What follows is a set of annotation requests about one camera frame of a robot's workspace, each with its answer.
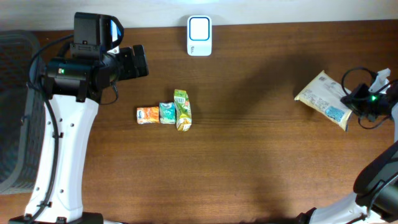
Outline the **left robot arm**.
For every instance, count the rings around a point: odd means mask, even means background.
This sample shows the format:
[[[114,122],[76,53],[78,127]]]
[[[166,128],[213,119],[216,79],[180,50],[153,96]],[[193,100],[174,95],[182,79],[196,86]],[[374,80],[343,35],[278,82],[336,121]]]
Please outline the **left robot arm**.
[[[106,14],[77,12],[73,33],[32,82],[44,101],[44,138],[34,190],[11,223],[104,223],[85,212],[82,180],[88,139],[103,90],[147,76],[142,45],[121,47],[124,27]]]

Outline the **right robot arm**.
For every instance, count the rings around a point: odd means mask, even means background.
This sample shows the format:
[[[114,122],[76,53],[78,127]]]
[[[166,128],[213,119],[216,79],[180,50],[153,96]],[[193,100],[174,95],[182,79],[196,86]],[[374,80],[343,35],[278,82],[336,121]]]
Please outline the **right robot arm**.
[[[358,118],[373,121],[380,115],[394,122],[394,143],[358,175],[353,193],[323,208],[312,208],[295,223],[391,223],[397,220],[397,80],[374,92],[359,85],[341,102]]]

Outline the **yellow snack bag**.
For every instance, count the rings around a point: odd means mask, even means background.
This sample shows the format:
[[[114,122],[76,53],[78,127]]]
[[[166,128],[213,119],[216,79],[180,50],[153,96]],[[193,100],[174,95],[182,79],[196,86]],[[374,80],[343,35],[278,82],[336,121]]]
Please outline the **yellow snack bag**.
[[[345,93],[341,85],[322,70],[303,90],[295,96],[295,101],[317,110],[344,131],[352,110],[341,102]]]

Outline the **orange tissue pack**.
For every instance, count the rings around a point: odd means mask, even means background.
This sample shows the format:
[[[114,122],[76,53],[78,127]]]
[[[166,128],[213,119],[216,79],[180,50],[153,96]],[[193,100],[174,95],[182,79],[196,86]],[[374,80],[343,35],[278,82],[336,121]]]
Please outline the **orange tissue pack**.
[[[137,108],[136,117],[138,124],[160,123],[159,107],[153,106]]]

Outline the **teal tissue pack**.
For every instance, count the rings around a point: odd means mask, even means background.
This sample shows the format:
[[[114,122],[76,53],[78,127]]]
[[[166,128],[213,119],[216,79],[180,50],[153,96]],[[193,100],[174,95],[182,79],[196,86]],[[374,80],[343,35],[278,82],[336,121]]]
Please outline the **teal tissue pack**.
[[[175,124],[176,114],[174,103],[159,103],[159,115],[162,124]]]

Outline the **green tea drink carton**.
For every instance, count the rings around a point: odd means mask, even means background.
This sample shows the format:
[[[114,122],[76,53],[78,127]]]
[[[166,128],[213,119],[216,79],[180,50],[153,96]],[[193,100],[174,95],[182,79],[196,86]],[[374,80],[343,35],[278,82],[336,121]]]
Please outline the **green tea drink carton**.
[[[192,125],[190,100],[185,90],[174,90],[174,105],[176,109],[176,127],[178,131],[188,131]]]

